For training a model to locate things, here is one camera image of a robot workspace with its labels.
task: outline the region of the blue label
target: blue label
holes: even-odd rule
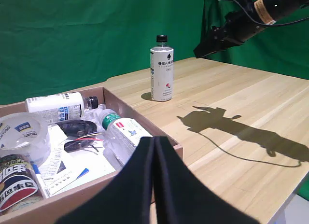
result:
[[[15,129],[20,132],[20,131],[23,131],[23,130],[26,130],[26,129],[29,129],[31,128],[30,124],[28,122],[25,122],[23,124],[20,124],[18,126],[15,127]]]
[[[69,112],[68,112],[68,107],[64,107],[64,113],[65,113],[65,120],[69,119]]]

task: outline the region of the receipt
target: receipt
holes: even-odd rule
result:
[[[59,190],[75,181],[85,170],[83,164],[75,161],[66,151],[62,150],[61,155],[61,163],[57,174],[53,177],[46,177],[44,179],[50,195],[54,195]]]
[[[49,125],[48,133],[51,152],[47,160],[39,167],[43,179],[53,177],[58,172],[62,150],[64,149],[64,141],[67,139],[66,134],[64,134],[57,124]]]

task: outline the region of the water bottle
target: water bottle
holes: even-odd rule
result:
[[[152,137],[136,120],[121,118],[115,111],[104,109],[98,121],[106,130],[105,139],[122,165],[125,165],[140,142],[141,137]]]
[[[157,35],[156,42],[150,49],[151,98],[167,101],[173,93],[174,49],[167,45],[167,35]]]

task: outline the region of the black wire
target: black wire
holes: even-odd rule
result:
[[[93,147],[98,152],[98,149],[95,146],[93,146],[92,144],[90,144],[90,146]]]
[[[260,25],[260,26],[264,26],[264,27],[282,27],[282,26],[288,26],[288,25],[294,25],[294,24],[297,24],[297,23],[300,23],[300,22],[303,22],[303,21],[306,21],[309,19],[309,16],[304,18],[304,19],[301,19],[301,20],[296,20],[296,21],[293,21],[293,22],[290,22],[290,23],[285,23],[285,24],[279,24],[279,25],[266,25],[266,24],[263,24],[263,23],[260,23],[260,22],[257,22],[255,21],[246,11],[246,9],[237,1],[237,0],[231,0],[233,1],[235,4],[237,4],[244,12],[245,14],[250,18],[250,20],[254,23],[256,23],[257,25]]]

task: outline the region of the tape roll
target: tape roll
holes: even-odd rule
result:
[[[40,115],[21,112],[0,118],[0,157],[20,154],[40,166],[50,151],[47,122]]]

